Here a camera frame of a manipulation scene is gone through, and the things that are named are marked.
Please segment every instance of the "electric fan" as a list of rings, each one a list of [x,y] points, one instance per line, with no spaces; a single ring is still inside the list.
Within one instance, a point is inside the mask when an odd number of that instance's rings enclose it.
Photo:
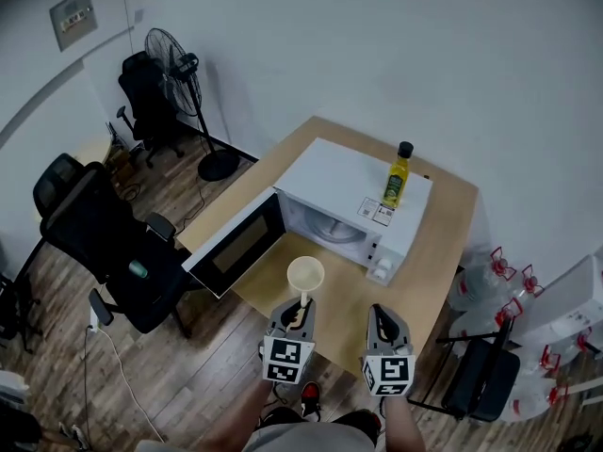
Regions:
[[[176,39],[165,30],[152,28],[144,41],[144,50],[163,72],[161,88],[170,103],[188,116],[197,116],[209,145],[209,154],[197,171],[205,181],[219,181],[238,168],[238,155],[227,150],[216,151],[201,113],[201,90],[197,79],[199,59],[186,54]]]

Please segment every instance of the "electrical panel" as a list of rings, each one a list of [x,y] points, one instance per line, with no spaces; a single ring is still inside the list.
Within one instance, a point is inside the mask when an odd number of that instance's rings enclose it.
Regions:
[[[50,9],[50,19],[61,52],[97,27],[91,0],[63,0]]]

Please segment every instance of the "black bottle cap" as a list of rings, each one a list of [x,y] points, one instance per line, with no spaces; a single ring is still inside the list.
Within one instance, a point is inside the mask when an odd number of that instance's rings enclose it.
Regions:
[[[410,142],[403,141],[399,144],[398,155],[404,159],[408,159],[411,155],[413,155],[414,148],[415,147]]]

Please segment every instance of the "microwave window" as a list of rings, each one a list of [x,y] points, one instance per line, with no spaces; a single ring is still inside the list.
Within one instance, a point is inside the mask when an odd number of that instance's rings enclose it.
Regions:
[[[214,265],[226,273],[267,232],[266,220],[260,216],[213,259]]]

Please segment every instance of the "robotic arm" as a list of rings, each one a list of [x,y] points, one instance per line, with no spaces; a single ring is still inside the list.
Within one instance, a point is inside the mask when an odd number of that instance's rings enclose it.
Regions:
[[[310,299],[302,307],[300,299],[290,299],[270,315],[266,336],[260,344],[264,379],[299,383],[315,344],[316,302]]]
[[[362,373],[372,396],[404,396],[415,377],[416,356],[406,322],[382,305],[368,311]]]
[[[290,299],[274,309],[260,343],[264,379],[300,382],[315,347],[312,342],[315,315],[316,302],[312,299],[305,307],[300,299]],[[382,305],[374,304],[368,312],[367,351],[361,362],[371,395],[408,393],[416,362],[410,331],[404,320]]]

